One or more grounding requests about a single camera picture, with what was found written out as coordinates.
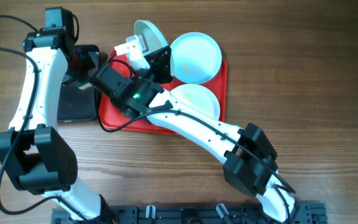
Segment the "green and yellow sponge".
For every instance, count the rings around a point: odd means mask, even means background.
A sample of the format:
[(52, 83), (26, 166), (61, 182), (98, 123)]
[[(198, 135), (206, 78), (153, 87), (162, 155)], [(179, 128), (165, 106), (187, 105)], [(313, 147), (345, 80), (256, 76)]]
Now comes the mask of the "green and yellow sponge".
[(80, 81), (76, 81), (75, 84), (80, 90), (85, 90), (87, 88), (91, 88), (92, 84), (90, 82), (80, 82)]

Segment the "white plate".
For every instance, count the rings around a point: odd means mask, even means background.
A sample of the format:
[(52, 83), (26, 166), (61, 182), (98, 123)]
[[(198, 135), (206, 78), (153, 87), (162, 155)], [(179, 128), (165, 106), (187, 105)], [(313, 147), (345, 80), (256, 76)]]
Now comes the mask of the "white plate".
[(221, 109), (215, 94), (208, 88), (197, 84), (180, 85), (170, 91), (187, 106), (214, 119), (219, 119)]

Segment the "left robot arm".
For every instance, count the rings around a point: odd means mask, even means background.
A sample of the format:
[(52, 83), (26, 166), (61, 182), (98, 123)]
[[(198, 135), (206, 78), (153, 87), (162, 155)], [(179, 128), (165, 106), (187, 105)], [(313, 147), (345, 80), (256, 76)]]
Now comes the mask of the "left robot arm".
[(62, 7), (45, 10), (45, 26), (24, 41), (27, 62), (17, 111), (0, 133), (0, 174), (17, 190), (54, 200), (78, 223), (116, 223), (105, 199), (79, 177), (74, 151), (57, 131), (65, 76), (83, 82), (98, 67), (98, 48), (77, 45), (76, 16)]

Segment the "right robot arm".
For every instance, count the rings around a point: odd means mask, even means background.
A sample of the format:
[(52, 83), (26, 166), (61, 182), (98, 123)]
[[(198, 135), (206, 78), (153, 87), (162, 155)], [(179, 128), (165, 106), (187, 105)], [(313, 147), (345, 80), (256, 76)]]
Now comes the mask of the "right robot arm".
[(252, 123), (241, 128), (210, 118), (164, 89), (173, 80), (170, 56), (166, 46), (145, 57), (148, 67), (127, 63), (129, 77), (105, 63), (89, 81), (132, 121), (169, 129), (207, 150), (223, 164), (227, 183), (257, 198), (272, 220), (291, 223), (295, 190), (278, 174), (277, 152), (265, 133)]

